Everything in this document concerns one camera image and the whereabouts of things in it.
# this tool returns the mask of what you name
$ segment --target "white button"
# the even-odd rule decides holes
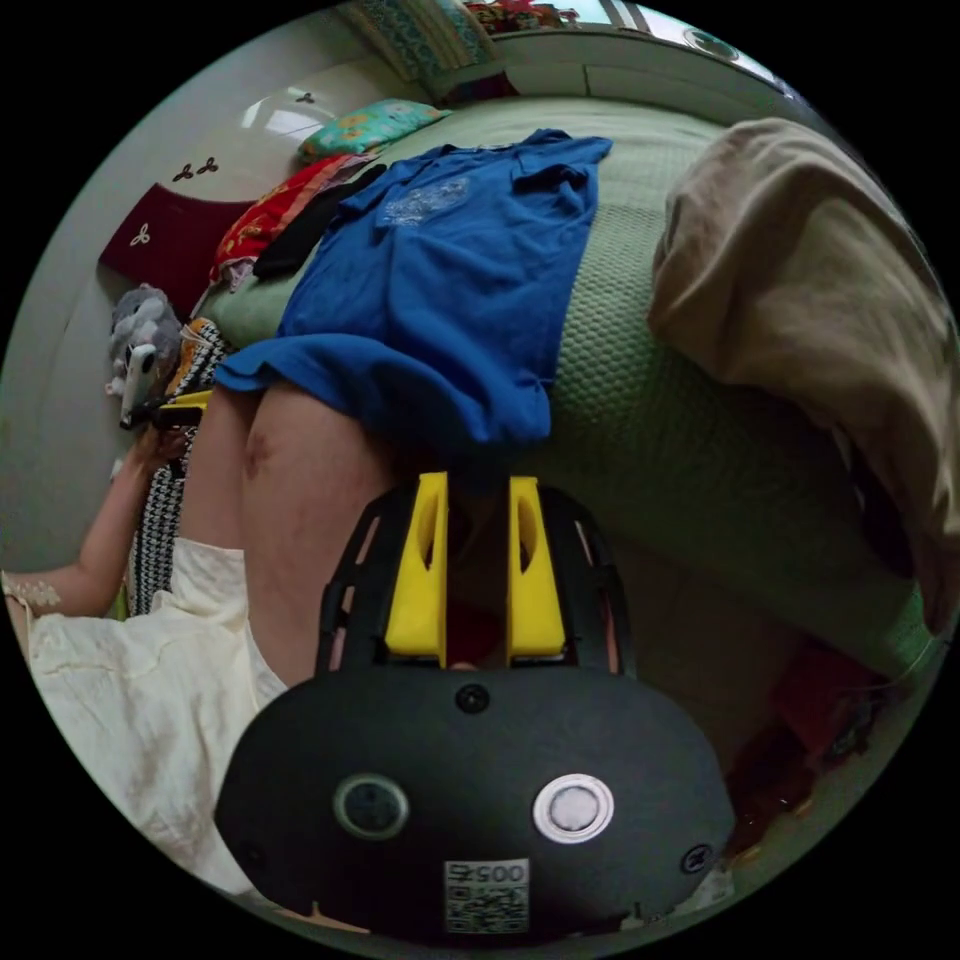
[[[533,803],[533,822],[554,843],[583,843],[613,819],[613,794],[596,777],[569,773],[551,780]]]

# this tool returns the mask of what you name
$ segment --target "white wall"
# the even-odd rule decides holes
[[[116,403],[102,385],[112,305],[128,284],[96,263],[113,232],[211,130],[302,77],[369,54],[330,11],[279,27],[157,106],[77,196],[27,288],[0,374],[0,563],[8,569],[73,557],[122,451]]]

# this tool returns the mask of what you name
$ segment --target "stuffed animal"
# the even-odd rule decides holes
[[[167,295],[148,283],[125,293],[113,308],[110,325],[110,362],[113,379],[108,397],[122,397],[134,347],[150,343],[157,348],[157,383],[164,384],[180,359],[180,321]]]

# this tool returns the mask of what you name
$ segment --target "qr code sticker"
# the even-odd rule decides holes
[[[530,862],[466,860],[444,864],[447,933],[526,933]]]

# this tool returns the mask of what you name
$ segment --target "person's leg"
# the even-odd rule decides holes
[[[364,507],[396,482],[363,428],[287,384],[267,391],[247,440],[241,523],[250,628],[286,684],[314,672],[320,601]]]
[[[179,535],[212,547],[244,546],[240,524],[247,435],[261,394],[216,387],[190,451]]]

